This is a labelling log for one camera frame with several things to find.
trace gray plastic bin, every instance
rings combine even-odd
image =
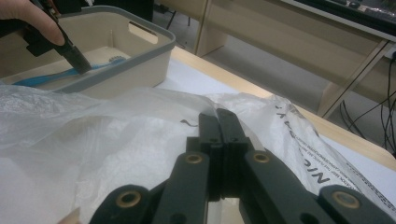
[[[82,91],[91,97],[110,98],[165,79],[175,36],[163,28],[116,7],[85,7],[80,13],[60,18],[59,23],[90,63],[107,63],[115,56],[127,60],[37,86],[39,89]],[[33,56],[17,33],[0,38],[0,46],[0,78],[6,84],[71,68],[55,50]]]

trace bin handle cutout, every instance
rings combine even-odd
[[[158,43],[158,36],[150,31],[149,29],[134,23],[133,21],[129,21],[128,24],[129,32],[133,35],[137,35],[145,40],[147,40],[151,44],[157,44]]]

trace black tool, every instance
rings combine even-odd
[[[54,15],[52,5],[47,0],[32,0],[32,2],[41,8],[58,24],[58,18]],[[81,11],[78,0],[54,0],[54,5],[61,13],[72,13]],[[79,49],[72,43],[66,32],[58,24],[59,29],[64,35],[64,44],[57,46],[50,43],[38,30],[28,23],[20,20],[2,20],[0,21],[0,37],[8,35],[20,29],[25,29],[23,39],[29,44],[26,48],[36,57],[55,49],[60,55],[80,73],[83,74],[91,70],[91,65]]]
[[[359,3],[359,2],[350,2],[348,6],[357,9],[357,8],[359,8],[361,6],[361,3]]]
[[[238,117],[224,109],[199,116],[199,137],[188,137],[186,153],[170,177],[148,191],[128,185],[111,192],[91,224],[204,224],[207,203],[240,199],[245,223],[395,223],[355,190],[329,186],[308,192],[270,151],[254,150]]]

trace crumpled plastic sheet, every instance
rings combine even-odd
[[[97,100],[1,85],[0,220],[56,223],[80,207],[81,222],[89,223],[113,189],[127,184],[152,189],[168,178],[186,149],[186,137],[198,136],[198,115],[215,115],[217,107],[236,113],[254,147],[271,150],[311,192],[318,194],[330,184],[350,185],[377,201],[345,159],[318,138],[288,100],[277,96],[204,97],[148,88]],[[329,170],[323,171],[329,180],[319,184],[305,169],[307,161],[322,165],[312,154],[327,158],[328,168],[336,166],[348,182]]]

